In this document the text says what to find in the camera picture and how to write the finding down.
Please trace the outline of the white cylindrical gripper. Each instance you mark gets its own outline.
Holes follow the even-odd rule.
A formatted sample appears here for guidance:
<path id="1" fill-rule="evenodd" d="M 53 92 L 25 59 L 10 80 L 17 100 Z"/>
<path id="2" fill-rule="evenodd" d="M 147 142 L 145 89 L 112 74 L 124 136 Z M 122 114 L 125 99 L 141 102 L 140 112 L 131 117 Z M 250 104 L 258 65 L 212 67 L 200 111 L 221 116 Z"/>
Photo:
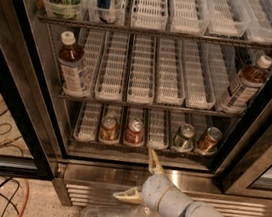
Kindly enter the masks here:
<path id="1" fill-rule="evenodd" d="M 156 151 L 149 148 L 148 154 L 149 172 L 154 176 L 148 177 L 144 182 L 141 195 L 138 187 L 133 187 L 124 192 L 114 192 L 113 197 L 123 203 L 136 205 L 140 205 L 143 200 L 147 207 L 157 211 L 162 217 L 184 217 L 187 207 L 193 200 L 163 175 L 164 169 Z"/>

